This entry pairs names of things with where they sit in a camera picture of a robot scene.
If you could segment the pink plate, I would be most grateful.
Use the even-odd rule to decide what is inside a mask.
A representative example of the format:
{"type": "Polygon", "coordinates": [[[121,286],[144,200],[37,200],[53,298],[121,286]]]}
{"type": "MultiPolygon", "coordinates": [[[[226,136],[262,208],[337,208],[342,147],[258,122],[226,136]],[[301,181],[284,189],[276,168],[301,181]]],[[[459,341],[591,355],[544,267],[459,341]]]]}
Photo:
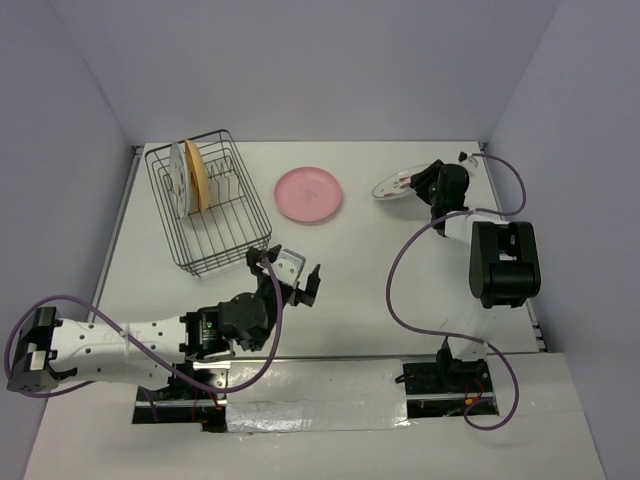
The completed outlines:
{"type": "Polygon", "coordinates": [[[311,166],[285,173],[276,182],[273,197],[285,217],[301,223],[317,223],[337,212],[343,200],[338,180],[328,171],[311,166]]]}

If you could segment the yellow plate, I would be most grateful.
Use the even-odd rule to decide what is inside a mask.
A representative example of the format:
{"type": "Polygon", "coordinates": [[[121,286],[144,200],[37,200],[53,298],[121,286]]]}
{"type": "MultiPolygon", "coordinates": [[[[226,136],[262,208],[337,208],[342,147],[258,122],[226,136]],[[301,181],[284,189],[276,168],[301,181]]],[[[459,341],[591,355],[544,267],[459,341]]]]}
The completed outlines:
{"type": "Polygon", "coordinates": [[[198,209],[200,211],[204,211],[210,207],[210,190],[207,170],[197,145],[190,139],[186,139],[184,144],[187,163],[197,192],[198,209]]]}

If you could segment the white blue-rimmed plate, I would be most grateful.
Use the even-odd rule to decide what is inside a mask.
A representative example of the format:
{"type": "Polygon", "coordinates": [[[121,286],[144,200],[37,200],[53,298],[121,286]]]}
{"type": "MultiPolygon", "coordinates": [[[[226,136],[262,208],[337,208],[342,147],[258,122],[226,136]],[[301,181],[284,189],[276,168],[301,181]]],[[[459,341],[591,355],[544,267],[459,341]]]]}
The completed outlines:
{"type": "Polygon", "coordinates": [[[191,209],[192,188],[186,156],[178,143],[170,146],[169,171],[175,198],[176,215],[186,218],[191,209]]]}

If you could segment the white watermelon pattern plate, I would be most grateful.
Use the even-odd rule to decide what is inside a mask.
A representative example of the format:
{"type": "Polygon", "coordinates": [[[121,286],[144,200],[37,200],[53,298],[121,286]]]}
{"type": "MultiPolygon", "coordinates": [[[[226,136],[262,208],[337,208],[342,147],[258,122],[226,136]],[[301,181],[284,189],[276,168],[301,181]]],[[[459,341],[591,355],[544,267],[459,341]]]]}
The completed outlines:
{"type": "Polygon", "coordinates": [[[390,175],[372,189],[372,198],[377,201],[391,201],[413,194],[414,190],[410,187],[411,177],[427,167],[428,164],[415,165],[390,175]]]}

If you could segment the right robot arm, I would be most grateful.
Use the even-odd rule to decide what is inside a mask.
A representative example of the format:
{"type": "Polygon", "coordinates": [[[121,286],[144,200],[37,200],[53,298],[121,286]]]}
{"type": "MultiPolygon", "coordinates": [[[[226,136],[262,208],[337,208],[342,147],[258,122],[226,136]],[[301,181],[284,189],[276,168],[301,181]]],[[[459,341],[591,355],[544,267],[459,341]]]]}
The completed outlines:
{"type": "Polygon", "coordinates": [[[408,188],[430,207],[436,232],[469,248],[470,305],[458,328],[436,354],[435,379],[444,390],[483,385],[488,345],[494,341],[497,312],[520,308],[537,296],[541,273],[534,228],[525,221],[507,221],[495,209],[470,207],[466,196],[474,157],[456,163],[436,160],[409,176],[408,188]]]}

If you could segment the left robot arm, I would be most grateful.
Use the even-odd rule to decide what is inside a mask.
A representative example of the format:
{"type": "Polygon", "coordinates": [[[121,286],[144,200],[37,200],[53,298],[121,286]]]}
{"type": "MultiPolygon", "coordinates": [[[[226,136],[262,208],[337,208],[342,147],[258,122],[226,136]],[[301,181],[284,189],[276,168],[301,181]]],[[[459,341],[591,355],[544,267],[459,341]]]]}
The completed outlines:
{"type": "Polygon", "coordinates": [[[257,383],[273,363],[280,343],[286,306],[314,305],[320,270],[299,285],[306,259],[275,246],[250,248],[246,263],[256,279],[243,292],[214,306],[164,320],[118,324],[95,306],[68,296],[91,312],[95,322],[64,319],[57,296],[33,305],[18,321],[7,342],[4,368],[7,388],[33,398],[52,398],[92,383],[123,383],[184,398],[195,388],[228,395],[257,383]],[[262,367],[239,384],[221,387],[197,380],[191,367],[233,358],[234,349],[256,352],[271,346],[262,367]]]}

